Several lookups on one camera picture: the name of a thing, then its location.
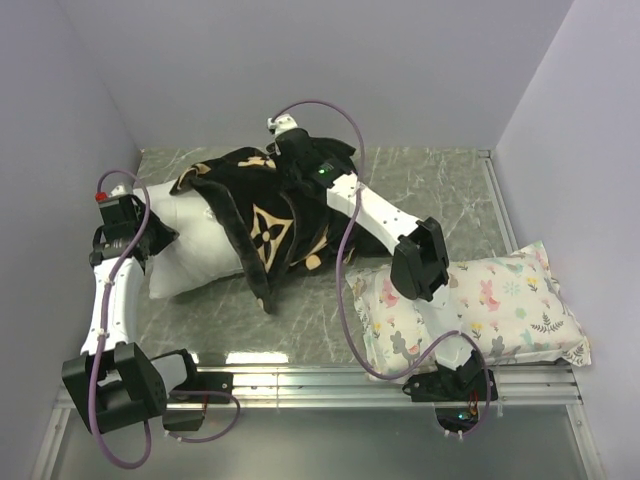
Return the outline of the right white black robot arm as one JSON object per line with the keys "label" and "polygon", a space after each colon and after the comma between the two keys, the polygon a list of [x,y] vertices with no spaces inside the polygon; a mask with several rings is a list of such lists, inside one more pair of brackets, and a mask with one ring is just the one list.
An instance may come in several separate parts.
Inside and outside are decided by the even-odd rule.
{"label": "right white black robot arm", "polygon": [[391,254],[391,283],[423,316],[433,340],[398,375],[411,374],[433,355],[444,394],[465,398],[474,390],[476,377],[487,375],[488,369],[479,347],[463,333],[450,302],[449,258],[440,224],[432,217],[412,216],[375,193],[360,181],[357,171],[315,146],[290,115],[268,119],[267,128],[274,140],[277,169],[294,188],[346,215],[350,225],[364,228]]}

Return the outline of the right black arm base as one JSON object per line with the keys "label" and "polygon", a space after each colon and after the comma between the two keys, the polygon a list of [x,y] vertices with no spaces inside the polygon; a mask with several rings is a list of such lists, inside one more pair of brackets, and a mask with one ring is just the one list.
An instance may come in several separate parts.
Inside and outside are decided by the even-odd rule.
{"label": "right black arm base", "polygon": [[473,432],[485,418],[486,408],[498,400],[498,390],[492,370],[480,371],[466,386],[447,385],[439,372],[411,376],[402,386],[402,392],[413,403],[449,404],[436,407],[438,425],[446,435],[464,438]]}

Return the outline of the black pillowcase with tan flowers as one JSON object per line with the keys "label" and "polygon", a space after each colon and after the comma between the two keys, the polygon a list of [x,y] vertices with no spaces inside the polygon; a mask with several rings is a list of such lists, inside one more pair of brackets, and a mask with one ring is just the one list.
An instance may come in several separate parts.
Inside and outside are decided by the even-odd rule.
{"label": "black pillowcase with tan flowers", "polygon": [[309,271],[331,263],[349,217],[322,200],[287,185],[276,169],[275,147],[242,147],[192,164],[170,194],[194,191],[221,223],[262,309],[276,310],[276,291],[286,273],[302,264]]}

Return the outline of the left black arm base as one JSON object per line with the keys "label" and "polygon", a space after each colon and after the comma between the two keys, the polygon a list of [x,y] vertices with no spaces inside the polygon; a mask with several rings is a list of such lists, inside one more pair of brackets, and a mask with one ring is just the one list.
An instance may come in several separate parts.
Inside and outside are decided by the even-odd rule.
{"label": "left black arm base", "polygon": [[194,381],[188,381],[171,391],[167,407],[161,415],[162,427],[170,434],[199,433],[209,409],[231,406],[234,374],[230,372],[199,372]]}

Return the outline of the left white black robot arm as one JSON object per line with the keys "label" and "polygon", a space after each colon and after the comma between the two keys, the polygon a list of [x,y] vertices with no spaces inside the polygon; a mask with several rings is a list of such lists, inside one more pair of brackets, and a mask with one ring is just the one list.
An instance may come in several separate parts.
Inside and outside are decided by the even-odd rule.
{"label": "left white black robot arm", "polygon": [[150,359],[134,339],[146,263],[177,231],[134,194],[99,192],[96,201],[103,223],[89,256],[92,320],[79,356],[64,362],[62,380],[87,428],[105,434],[163,415],[169,395],[192,401],[202,379],[187,350]]}

